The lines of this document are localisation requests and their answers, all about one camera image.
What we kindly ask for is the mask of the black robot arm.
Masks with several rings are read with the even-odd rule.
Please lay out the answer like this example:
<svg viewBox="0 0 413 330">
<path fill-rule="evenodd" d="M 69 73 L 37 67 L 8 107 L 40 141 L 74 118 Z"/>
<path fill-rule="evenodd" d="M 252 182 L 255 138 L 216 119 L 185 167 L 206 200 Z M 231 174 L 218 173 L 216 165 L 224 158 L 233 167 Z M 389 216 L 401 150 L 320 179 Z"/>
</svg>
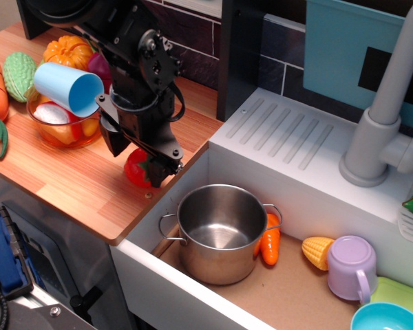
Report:
<svg viewBox="0 0 413 330">
<path fill-rule="evenodd" d="M 130 144 L 147 153 L 147 174 L 155 188 L 182 169 L 183 151 L 171 123 L 185 113 L 175 84 L 180 61 L 170 55 L 158 20 L 141 1 L 24 1 L 44 23 L 74 28 L 108 62 L 108 94 L 96 97 L 100 130 L 113 154 Z"/>
</svg>

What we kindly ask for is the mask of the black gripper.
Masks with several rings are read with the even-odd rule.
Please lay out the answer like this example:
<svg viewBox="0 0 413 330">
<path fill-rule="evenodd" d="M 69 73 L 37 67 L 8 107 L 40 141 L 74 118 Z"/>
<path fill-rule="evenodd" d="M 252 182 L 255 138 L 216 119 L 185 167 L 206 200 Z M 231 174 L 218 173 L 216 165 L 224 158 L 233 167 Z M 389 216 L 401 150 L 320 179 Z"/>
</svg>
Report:
<svg viewBox="0 0 413 330">
<path fill-rule="evenodd" d="M 173 172 L 182 168 L 182 148 L 171 130 L 175 95 L 166 90 L 143 107 L 137 107 L 115 93 L 96 97 L 100 113 L 100 131 L 107 148 L 118 157 L 130 144 L 135 144 L 151 157 L 148 177 L 151 186 L 159 188 Z"/>
</svg>

